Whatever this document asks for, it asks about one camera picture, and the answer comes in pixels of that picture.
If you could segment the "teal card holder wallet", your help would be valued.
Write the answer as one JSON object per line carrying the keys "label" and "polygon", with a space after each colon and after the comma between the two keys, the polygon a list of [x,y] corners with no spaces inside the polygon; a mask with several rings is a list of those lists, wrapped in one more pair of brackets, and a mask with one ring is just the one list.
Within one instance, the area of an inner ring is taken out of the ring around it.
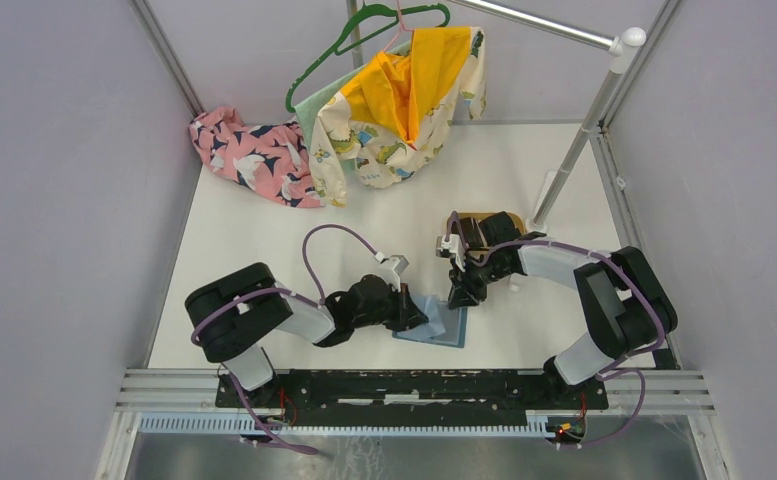
{"label": "teal card holder wallet", "polygon": [[428,322],[408,331],[393,332],[394,339],[459,349],[465,346],[466,307],[451,310],[446,301],[434,295],[413,294],[412,300],[428,318]]}

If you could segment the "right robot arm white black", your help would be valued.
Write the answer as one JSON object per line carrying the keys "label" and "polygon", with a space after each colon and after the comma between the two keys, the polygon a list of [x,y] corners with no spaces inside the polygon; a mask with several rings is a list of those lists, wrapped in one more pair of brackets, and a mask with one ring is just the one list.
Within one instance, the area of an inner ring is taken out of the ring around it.
{"label": "right robot arm white black", "polygon": [[475,307],[489,285],[535,277],[575,291],[586,331],[543,367],[541,392],[566,408],[590,379],[606,380],[627,359],[661,348],[678,316],[644,253],[632,246],[602,253],[528,231],[514,215],[451,213],[436,253],[449,260],[450,309]]}

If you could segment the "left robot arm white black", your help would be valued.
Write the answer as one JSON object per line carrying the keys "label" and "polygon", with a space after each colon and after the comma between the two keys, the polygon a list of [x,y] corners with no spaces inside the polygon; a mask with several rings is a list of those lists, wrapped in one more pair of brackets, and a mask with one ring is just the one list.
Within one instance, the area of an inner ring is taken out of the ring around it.
{"label": "left robot arm white black", "polygon": [[429,322],[400,281],[401,271],[390,267],[365,275],[319,303],[286,288],[268,265],[254,263],[188,295],[184,307],[193,325],[191,342],[208,362],[223,365],[235,377],[245,400],[266,407],[277,397],[278,381],[259,342],[271,332],[328,348],[365,327],[406,332]]}

